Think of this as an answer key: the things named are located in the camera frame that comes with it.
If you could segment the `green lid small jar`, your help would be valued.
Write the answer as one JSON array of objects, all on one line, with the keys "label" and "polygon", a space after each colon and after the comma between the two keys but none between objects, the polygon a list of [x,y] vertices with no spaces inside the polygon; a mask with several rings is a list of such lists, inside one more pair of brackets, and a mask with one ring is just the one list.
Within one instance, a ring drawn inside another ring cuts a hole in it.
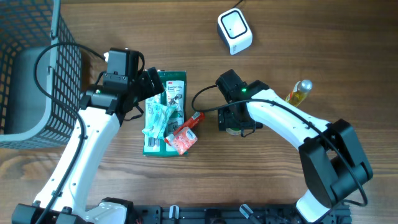
[{"label": "green lid small jar", "polygon": [[226,132],[233,136],[240,136],[241,130],[237,128],[226,128]]}]

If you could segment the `pale green wipes sachet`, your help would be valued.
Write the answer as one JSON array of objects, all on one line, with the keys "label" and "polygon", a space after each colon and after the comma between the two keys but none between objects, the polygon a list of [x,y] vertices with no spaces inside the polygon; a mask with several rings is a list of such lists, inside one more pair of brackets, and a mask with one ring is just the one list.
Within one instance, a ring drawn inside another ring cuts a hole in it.
[{"label": "pale green wipes sachet", "polygon": [[146,105],[150,106],[152,115],[142,132],[150,138],[164,139],[167,123],[177,107],[160,103],[146,103]]}]

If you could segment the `green 3M sponge packet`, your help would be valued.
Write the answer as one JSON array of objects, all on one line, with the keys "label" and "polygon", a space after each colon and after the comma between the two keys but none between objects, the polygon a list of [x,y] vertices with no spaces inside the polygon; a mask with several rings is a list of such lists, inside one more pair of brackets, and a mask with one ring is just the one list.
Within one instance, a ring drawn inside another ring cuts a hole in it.
[{"label": "green 3M sponge packet", "polygon": [[[185,100],[187,93],[186,71],[158,71],[161,82],[165,91],[155,95],[145,101],[145,125],[149,124],[152,117],[153,103],[159,103],[166,106],[176,106],[176,110],[172,113],[167,122],[164,136],[172,134],[186,120]],[[143,155],[170,157],[177,156],[178,152],[169,146],[163,139],[156,139],[144,135]]]}]

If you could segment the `red coffee stick sachet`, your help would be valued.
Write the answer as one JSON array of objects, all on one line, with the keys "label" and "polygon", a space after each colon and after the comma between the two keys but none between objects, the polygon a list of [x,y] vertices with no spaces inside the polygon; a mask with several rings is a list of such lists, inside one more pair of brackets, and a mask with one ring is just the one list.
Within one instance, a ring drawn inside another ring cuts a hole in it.
[{"label": "red coffee stick sachet", "polygon": [[205,119],[205,114],[203,112],[195,112],[192,117],[184,122],[181,126],[179,126],[174,132],[173,135],[176,135],[178,132],[180,132],[183,128],[194,128],[198,123],[203,121]]}]

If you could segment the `pink Kleenex tissue pack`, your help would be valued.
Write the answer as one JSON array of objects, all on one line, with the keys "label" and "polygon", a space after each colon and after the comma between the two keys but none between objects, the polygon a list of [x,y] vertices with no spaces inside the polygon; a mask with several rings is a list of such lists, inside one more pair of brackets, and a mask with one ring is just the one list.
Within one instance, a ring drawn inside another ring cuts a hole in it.
[{"label": "pink Kleenex tissue pack", "polygon": [[184,127],[177,134],[170,134],[165,138],[165,142],[180,155],[185,154],[197,141],[198,138],[189,127]]}]

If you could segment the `yellow oil bottle silver cap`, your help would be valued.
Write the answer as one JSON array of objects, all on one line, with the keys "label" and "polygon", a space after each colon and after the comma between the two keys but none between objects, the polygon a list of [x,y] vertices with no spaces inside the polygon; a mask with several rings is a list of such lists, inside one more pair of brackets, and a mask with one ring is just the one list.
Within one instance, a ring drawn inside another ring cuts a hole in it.
[{"label": "yellow oil bottle silver cap", "polygon": [[285,101],[295,107],[298,107],[298,105],[301,104],[304,99],[306,99],[312,88],[313,83],[311,80],[298,81],[293,90],[286,96]]}]

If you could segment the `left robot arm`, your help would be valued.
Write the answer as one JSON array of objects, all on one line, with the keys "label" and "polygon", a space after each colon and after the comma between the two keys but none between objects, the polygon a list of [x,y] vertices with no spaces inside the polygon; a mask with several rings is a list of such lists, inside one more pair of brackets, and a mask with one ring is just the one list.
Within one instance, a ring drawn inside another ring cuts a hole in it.
[{"label": "left robot arm", "polygon": [[164,91],[155,68],[144,69],[141,52],[111,48],[102,84],[82,95],[70,140],[32,205],[18,204],[12,223],[139,223],[132,201],[104,198],[91,210],[86,200],[106,148],[139,102]]}]

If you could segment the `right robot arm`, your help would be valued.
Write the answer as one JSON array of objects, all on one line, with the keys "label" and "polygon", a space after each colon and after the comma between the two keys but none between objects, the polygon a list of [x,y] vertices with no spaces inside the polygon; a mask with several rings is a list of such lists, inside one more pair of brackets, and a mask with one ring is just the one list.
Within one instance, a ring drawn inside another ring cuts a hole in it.
[{"label": "right robot arm", "polygon": [[347,121],[330,123],[306,114],[265,83],[242,81],[234,70],[215,85],[227,102],[218,109],[220,131],[232,129],[245,138],[267,126],[298,150],[308,189],[295,209],[306,222],[320,221],[372,179],[369,160]]}]

